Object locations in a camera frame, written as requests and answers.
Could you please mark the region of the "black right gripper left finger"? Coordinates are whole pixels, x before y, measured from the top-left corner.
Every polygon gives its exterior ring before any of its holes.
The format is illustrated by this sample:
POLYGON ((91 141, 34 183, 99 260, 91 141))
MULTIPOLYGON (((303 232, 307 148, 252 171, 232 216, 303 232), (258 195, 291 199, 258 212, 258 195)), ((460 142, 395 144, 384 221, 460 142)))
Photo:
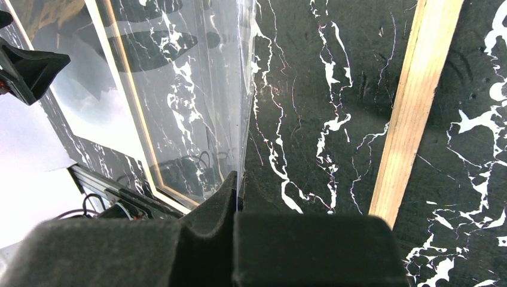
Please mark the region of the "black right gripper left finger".
POLYGON ((45 221, 2 286, 231 286, 237 173, 180 219, 45 221))

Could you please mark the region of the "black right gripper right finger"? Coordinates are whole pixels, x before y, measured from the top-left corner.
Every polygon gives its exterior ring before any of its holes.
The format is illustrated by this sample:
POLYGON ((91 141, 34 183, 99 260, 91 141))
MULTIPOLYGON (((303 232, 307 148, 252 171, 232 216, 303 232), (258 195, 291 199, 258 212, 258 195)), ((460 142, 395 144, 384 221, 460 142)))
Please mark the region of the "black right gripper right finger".
POLYGON ((237 175, 234 286, 408 286, 396 239, 376 216, 300 214, 266 199, 273 184, 237 175))

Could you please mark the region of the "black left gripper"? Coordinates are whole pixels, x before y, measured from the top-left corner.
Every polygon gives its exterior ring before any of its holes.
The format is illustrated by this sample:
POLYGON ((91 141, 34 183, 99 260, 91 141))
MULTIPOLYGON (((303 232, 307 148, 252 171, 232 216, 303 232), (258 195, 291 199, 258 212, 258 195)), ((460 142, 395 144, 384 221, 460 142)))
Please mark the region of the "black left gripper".
MULTIPOLYGON (((12 15, 1 11, 1 29, 12 22, 12 15)), ((11 94, 26 105, 33 105, 70 62, 66 54, 19 49, 1 37, 1 94, 11 94)))

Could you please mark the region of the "landscape photo print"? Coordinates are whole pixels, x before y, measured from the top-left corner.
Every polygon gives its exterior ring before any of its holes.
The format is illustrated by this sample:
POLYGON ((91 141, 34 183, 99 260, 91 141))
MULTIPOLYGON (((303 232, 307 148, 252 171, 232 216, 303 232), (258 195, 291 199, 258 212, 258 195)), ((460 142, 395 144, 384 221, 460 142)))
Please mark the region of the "landscape photo print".
POLYGON ((159 201, 189 209, 155 188, 105 28, 86 1, 2 1, 13 23, 4 36, 18 48, 66 54, 40 103, 68 156, 80 167, 159 201))

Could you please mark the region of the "black wooden picture frame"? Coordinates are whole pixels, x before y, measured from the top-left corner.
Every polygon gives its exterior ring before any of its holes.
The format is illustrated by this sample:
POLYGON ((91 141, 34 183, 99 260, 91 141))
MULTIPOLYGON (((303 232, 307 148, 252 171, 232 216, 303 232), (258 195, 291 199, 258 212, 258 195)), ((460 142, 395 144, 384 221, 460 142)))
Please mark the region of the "black wooden picture frame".
POLYGON ((460 1, 254 1, 245 163, 300 214, 397 219, 460 1))

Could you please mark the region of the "clear acrylic sheet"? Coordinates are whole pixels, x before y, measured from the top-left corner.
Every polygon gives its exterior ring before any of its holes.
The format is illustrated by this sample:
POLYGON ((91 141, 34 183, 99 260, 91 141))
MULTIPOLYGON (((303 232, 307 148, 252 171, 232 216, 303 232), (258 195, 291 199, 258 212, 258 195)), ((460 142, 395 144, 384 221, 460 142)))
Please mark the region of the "clear acrylic sheet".
POLYGON ((155 198, 188 213, 245 163, 254 1, 87 1, 155 198))

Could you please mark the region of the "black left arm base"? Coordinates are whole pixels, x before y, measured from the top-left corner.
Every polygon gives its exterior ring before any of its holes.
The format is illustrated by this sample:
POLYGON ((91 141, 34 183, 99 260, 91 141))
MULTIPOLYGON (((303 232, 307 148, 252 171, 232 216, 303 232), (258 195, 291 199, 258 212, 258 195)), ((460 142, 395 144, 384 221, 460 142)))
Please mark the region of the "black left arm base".
POLYGON ((135 206, 123 199, 107 200, 98 194, 87 194, 80 209, 72 209, 61 213, 53 220, 62 219, 128 219, 128 220, 146 220, 150 219, 148 211, 139 206, 135 206))

